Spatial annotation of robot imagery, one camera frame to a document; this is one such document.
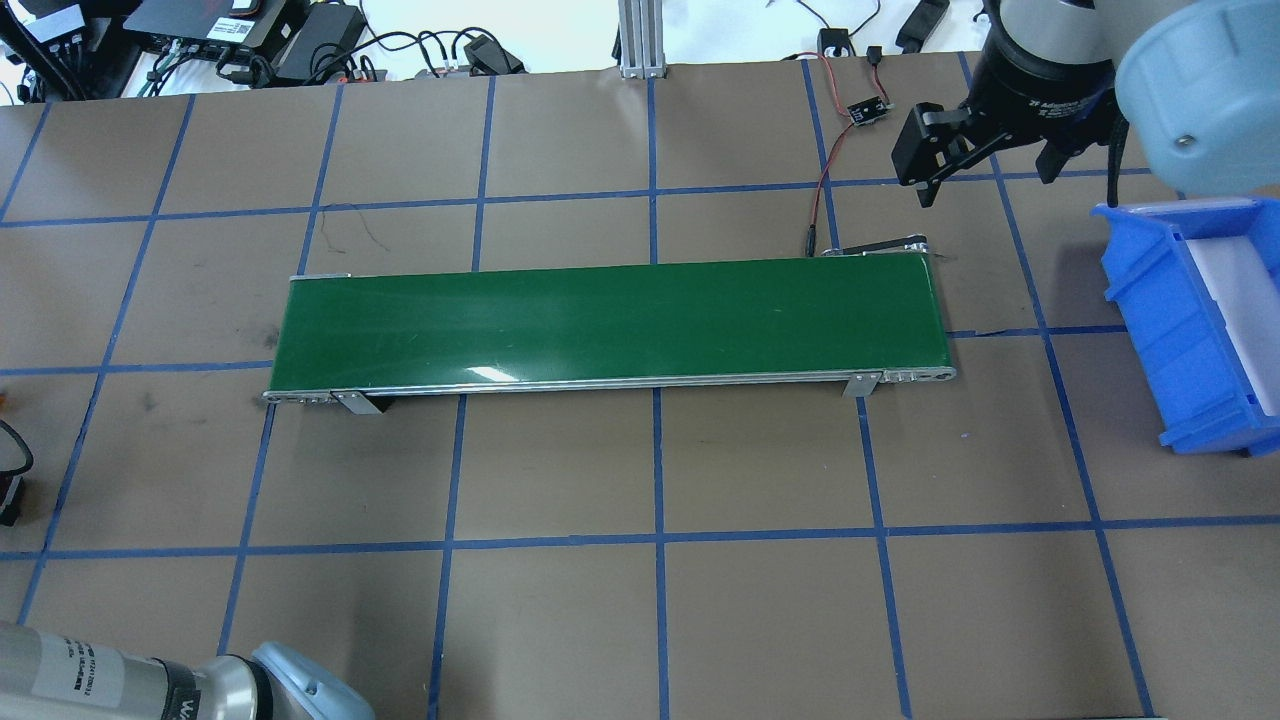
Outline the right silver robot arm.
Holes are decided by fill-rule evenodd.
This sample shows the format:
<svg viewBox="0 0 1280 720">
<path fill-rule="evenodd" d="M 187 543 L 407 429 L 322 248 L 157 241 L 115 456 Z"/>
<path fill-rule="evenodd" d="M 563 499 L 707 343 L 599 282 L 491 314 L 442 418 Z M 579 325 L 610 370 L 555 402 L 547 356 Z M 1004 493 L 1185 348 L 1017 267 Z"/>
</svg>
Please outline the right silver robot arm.
<svg viewBox="0 0 1280 720">
<path fill-rule="evenodd" d="M 1050 184 L 1092 146 L 1108 201 L 1126 142 L 1184 193 L 1247 193 L 1279 174 L 1275 1 L 987 1 L 989 29 L 965 99 L 919 102 L 891 152 L 929 208 L 940 186 L 1007 149 L 1039 145 Z"/>
</svg>

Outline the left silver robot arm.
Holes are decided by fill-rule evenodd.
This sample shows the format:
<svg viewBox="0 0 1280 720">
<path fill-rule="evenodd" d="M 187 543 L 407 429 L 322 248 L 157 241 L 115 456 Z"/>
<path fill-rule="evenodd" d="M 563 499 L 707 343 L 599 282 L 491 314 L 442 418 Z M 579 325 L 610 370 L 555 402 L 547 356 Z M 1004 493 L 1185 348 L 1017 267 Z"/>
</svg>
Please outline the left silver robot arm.
<svg viewBox="0 0 1280 720">
<path fill-rule="evenodd" d="M 4 623 L 4 719 L 372 719 L 333 673 L 278 642 L 198 667 Z"/>
</svg>

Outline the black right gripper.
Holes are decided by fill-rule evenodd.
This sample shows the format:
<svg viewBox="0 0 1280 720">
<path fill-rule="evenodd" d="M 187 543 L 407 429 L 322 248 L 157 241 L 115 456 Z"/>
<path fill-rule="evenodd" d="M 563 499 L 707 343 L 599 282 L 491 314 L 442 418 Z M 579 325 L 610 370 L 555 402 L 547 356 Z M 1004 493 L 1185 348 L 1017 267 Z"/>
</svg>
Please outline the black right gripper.
<svg viewBox="0 0 1280 720">
<path fill-rule="evenodd" d="M 1112 142 L 1119 117 L 1110 60 L 1087 64 L 1036 55 L 1006 35 L 991 35 L 955 108 L 919 102 L 890 154 L 897 181 L 920 208 L 941 184 L 1007 149 L 1038 143 L 1036 172 L 1052 184 L 1071 159 Z"/>
</svg>

